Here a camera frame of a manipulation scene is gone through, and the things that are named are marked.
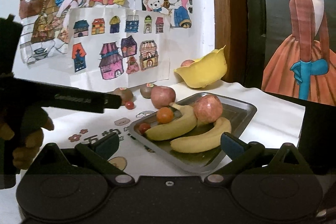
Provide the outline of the gloved left hand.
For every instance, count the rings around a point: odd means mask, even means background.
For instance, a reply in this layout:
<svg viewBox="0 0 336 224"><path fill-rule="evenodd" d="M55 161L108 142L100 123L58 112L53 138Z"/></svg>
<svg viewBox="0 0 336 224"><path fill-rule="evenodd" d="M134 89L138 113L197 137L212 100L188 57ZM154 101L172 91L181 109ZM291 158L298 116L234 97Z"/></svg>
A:
<svg viewBox="0 0 336 224"><path fill-rule="evenodd" d="M1 111L1 166L6 171L28 169L42 146L44 129L52 131L54 124L40 107L22 114Z"/></svg>

